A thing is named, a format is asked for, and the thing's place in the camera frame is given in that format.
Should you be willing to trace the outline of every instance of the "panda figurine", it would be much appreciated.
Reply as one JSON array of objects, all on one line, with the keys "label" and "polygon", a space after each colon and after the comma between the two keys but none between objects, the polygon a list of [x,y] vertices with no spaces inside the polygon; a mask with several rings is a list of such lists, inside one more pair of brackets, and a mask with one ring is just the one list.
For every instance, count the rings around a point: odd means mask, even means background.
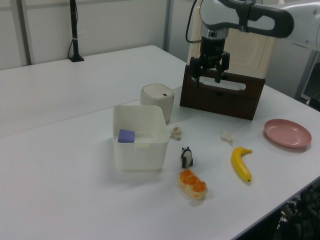
[{"label": "panda figurine", "polygon": [[182,154],[181,154],[181,160],[182,160],[182,167],[186,168],[187,166],[192,167],[194,165],[194,160],[192,158],[192,152],[187,148],[182,148]]}]

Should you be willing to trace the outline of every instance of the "purple sponge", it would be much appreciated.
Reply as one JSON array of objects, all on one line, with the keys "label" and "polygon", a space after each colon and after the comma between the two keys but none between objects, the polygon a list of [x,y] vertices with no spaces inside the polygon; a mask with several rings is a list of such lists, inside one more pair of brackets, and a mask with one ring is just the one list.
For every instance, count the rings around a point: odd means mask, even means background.
[{"label": "purple sponge", "polygon": [[130,130],[120,129],[118,143],[134,143],[135,132]]}]

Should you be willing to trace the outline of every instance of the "bread toy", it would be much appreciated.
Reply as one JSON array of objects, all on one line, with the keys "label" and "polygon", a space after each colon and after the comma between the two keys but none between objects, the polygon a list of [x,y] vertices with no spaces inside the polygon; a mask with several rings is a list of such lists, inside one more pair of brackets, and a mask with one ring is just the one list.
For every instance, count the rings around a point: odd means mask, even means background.
[{"label": "bread toy", "polygon": [[196,200],[204,199],[208,192],[206,183],[200,181],[190,169],[180,172],[178,184],[190,197]]}]

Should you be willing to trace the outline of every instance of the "banana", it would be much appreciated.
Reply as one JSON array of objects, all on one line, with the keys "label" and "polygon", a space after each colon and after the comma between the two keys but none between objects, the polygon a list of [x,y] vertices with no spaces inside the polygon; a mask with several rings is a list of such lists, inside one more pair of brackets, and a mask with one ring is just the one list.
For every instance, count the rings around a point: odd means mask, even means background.
[{"label": "banana", "polygon": [[242,146],[235,148],[231,155],[231,162],[238,175],[246,182],[252,182],[251,173],[242,161],[242,157],[251,154],[251,149],[245,149]]}]

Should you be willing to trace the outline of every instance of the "white plastic bin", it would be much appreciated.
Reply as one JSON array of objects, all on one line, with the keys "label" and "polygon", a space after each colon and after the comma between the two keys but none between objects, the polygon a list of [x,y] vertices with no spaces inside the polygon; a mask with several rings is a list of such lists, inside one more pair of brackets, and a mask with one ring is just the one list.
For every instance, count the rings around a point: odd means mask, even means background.
[{"label": "white plastic bin", "polygon": [[[120,129],[135,132],[134,142],[118,142]],[[119,105],[113,110],[115,165],[122,171],[154,171],[165,161],[169,136],[155,105]]]}]

